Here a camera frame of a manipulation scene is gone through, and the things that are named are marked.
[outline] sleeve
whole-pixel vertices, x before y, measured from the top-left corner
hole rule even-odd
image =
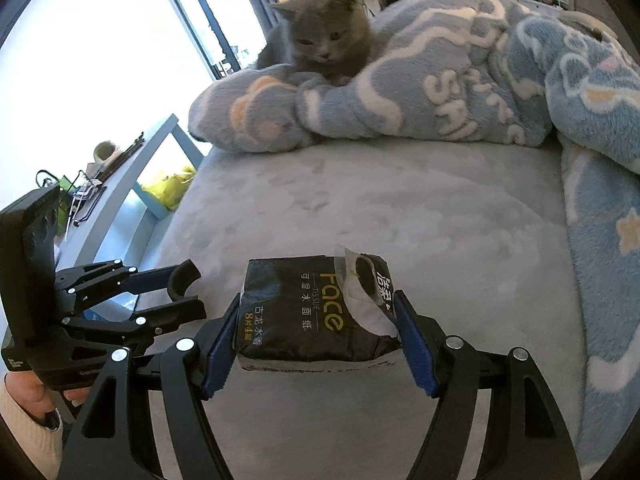
[[[0,416],[15,441],[47,480],[55,480],[62,461],[62,424],[49,430],[37,424],[11,398],[0,381]]]

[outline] patterned blanket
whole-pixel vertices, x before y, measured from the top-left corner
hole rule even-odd
[[[511,0],[403,0],[374,30],[370,63],[343,86],[287,65],[244,70],[196,99],[189,130],[280,152],[382,135],[539,146],[555,127],[586,330],[588,476],[640,406],[640,70],[606,33]]]

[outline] human hand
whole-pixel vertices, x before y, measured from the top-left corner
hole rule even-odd
[[[9,372],[4,377],[4,385],[16,404],[41,424],[45,421],[45,415],[56,409],[51,391],[33,372]],[[79,403],[84,402],[88,394],[89,388],[64,392],[67,400]]]

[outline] gray cat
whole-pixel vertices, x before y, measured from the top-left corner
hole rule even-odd
[[[256,68],[289,63],[337,81],[366,65],[371,29],[359,0],[287,0],[273,8],[285,21],[269,33]]]

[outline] cat's face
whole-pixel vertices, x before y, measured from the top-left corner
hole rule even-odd
[[[339,62],[368,32],[357,0],[288,0],[274,8],[287,22],[296,57],[324,64]]]

